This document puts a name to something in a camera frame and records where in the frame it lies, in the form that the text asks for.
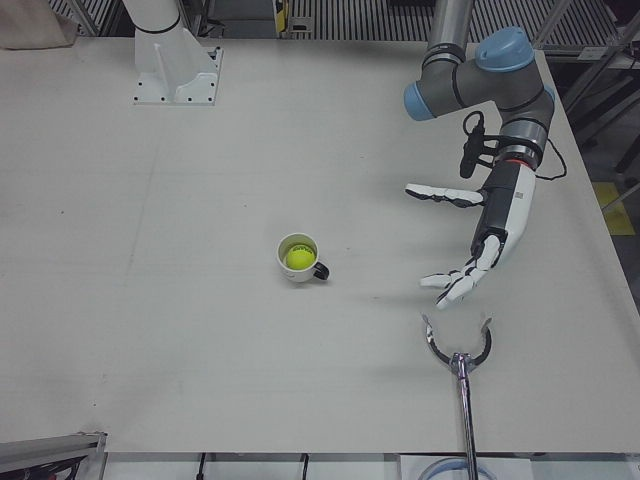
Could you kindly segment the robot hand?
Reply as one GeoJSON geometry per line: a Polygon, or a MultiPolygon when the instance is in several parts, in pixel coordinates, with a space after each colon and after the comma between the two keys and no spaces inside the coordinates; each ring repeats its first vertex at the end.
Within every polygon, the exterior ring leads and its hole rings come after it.
{"type": "Polygon", "coordinates": [[[420,285],[440,288],[435,305],[443,310],[461,300],[506,258],[520,241],[534,197],[534,170],[519,160],[498,163],[480,189],[460,190],[409,183],[405,192],[419,200],[449,202],[459,208],[480,206],[470,259],[447,273],[423,277],[420,285]]]}

